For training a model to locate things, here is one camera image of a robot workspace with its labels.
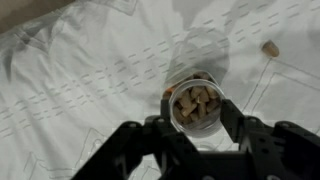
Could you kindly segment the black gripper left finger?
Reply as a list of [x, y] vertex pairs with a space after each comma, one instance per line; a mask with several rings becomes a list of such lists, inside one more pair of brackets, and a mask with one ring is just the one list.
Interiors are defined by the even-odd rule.
[[129, 180], [147, 155], [156, 160], [159, 180], [200, 179], [193, 162], [199, 153], [171, 124], [168, 100], [161, 101], [160, 115], [147, 117], [143, 125], [121, 124], [71, 180]]

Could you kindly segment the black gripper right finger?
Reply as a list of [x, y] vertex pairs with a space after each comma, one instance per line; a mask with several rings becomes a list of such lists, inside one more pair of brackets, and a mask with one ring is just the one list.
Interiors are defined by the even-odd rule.
[[222, 101], [220, 120], [244, 156], [244, 180], [320, 180], [320, 137], [289, 122], [268, 126], [244, 115], [229, 99]]

